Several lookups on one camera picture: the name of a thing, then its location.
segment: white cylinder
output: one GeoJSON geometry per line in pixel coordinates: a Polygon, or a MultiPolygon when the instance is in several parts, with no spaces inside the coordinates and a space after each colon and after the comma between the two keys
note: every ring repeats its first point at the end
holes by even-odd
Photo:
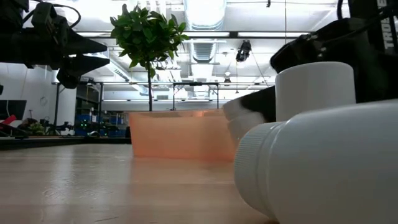
{"type": "Polygon", "coordinates": [[[280,72],[275,80],[276,118],[356,103],[354,71],[341,62],[315,62],[280,72]]]}
{"type": "Polygon", "coordinates": [[[397,127],[397,100],[260,124],[237,152],[239,193],[281,224],[398,223],[397,127]]]}
{"type": "Polygon", "coordinates": [[[281,122],[266,123],[252,128],[242,138],[234,163],[235,185],[242,199],[250,207],[273,220],[276,220],[276,217],[267,199],[267,194],[263,194],[263,192],[267,191],[266,183],[264,182],[266,178],[264,175],[259,176],[259,174],[264,173],[259,169],[261,166],[266,165],[267,161],[259,162],[259,157],[263,153],[269,153],[263,150],[261,145],[267,139],[268,134],[279,124],[281,122]]]}
{"type": "Polygon", "coordinates": [[[262,114],[258,112],[246,113],[230,121],[228,129],[236,146],[250,129],[264,122],[262,114]]]}

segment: white wall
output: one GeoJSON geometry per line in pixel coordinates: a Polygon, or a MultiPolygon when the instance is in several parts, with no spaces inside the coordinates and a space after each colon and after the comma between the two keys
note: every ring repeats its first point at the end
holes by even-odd
{"type": "Polygon", "coordinates": [[[60,95],[58,99],[58,116],[57,125],[62,125],[64,122],[75,124],[76,113],[76,91],[77,89],[67,89],[60,86],[60,95]]]}
{"type": "MultiPolygon", "coordinates": [[[[55,72],[44,68],[27,69],[25,65],[0,63],[0,83],[4,91],[0,100],[27,100],[24,119],[53,119],[56,87],[51,84],[55,72]]],[[[12,123],[17,126],[20,121],[12,123]]]]}

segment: table surface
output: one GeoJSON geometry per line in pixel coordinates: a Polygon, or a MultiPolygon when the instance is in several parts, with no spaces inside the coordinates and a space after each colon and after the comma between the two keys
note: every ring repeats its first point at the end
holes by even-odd
{"type": "Polygon", "coordinates": [[[246,205],[233,165],[133,159],[131,145],[0,151],[1,223],[271,224],[246,205]]]}

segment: translucent orange container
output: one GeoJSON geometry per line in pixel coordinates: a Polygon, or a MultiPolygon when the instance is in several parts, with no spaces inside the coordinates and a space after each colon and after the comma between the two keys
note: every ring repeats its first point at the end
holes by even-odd
{"type": "Polygon", "coordinates": [[[130,113],[136,157],[233,161],[236,148],[222,110],[130,113]]]}

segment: small tree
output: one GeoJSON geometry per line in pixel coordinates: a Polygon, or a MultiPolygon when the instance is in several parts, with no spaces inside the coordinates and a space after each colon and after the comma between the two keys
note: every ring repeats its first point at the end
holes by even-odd
{"type": "Polygon", "coordinates": [[[111,17],[111,23],[114,26],[111,37],[123,49],[119,57],[128,55],[131,59],[130,68],[139,64],[148,71],[149,111],[152,111],[152,78],[155,68],[164,70],[154,68],[153,64],[178,56],[177,47],[189,39],[182,34],[186,24],[183,22],[178,25],[174,15],[168,21],[165,16],[138,6],[129,12],[126,4],[123,4],[122,14],[118,18],[111,17]]]}

